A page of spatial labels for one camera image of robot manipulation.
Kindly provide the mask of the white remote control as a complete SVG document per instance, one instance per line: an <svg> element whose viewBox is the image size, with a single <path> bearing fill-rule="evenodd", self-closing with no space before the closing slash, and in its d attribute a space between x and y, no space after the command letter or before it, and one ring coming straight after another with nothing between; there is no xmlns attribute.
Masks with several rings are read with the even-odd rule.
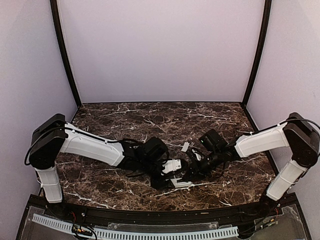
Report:
<svg viewBox="0 0 320 240"><path fill-rule="evenodd" d="M194 185L191 181L182 180L181 177L172 178L172 179L170 179L170 181L175 189L188 188L188 187L192 187Z"/></svg>

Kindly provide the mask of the white battery cover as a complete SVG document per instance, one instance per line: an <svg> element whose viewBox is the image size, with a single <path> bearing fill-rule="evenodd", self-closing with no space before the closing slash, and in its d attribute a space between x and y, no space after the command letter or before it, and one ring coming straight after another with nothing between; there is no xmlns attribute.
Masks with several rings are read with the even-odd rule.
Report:
<svg viewBox="0 0 320 240"><path fill-rule="evenodd" d="M184 153L186 153L187 150L188 150L188 148L189 148L189 146L190 146L190 143L189 143L189 142L185 142L185 143L183 144L183 146L182 146L181 151L184 152Z"/></svg>

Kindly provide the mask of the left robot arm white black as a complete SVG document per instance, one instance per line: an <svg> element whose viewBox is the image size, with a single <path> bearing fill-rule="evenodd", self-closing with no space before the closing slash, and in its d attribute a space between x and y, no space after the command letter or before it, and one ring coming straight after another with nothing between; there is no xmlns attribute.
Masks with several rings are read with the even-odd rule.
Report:
<svg viewBox="0 0 320 240"><path fill-rule="evenodd" d="M130 138L111 140L81 130L57 113L33 132L24 164L35 169L51 210L60 218L71 213L63 201L55 163L60 153L98 160L123 170L139 170L150 176L156 189L165 186L166 176L179 169L176 160L169 158L168 147L157 137L145 143Z"/></svg>

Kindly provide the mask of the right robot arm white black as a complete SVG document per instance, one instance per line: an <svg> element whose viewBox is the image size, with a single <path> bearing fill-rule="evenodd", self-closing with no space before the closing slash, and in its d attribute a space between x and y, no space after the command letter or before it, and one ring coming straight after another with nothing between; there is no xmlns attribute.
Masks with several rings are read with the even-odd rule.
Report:
<svg viewBox="0 0 320 240"><path fill-rule="evenodd" d="M227 142L216 130L203 134L199 141L209 152L201 153L188 149L191 160L182 179L197 181L210 175L216 167L234 162L251 155L279 148L290 148L292 155L275 179L266 189L266 198L255 205L255 213L266 217L275 208L274 201L280 200L284 193L294 185L320 157L320 126L296 112L271 127L245 133Z"/></svg>

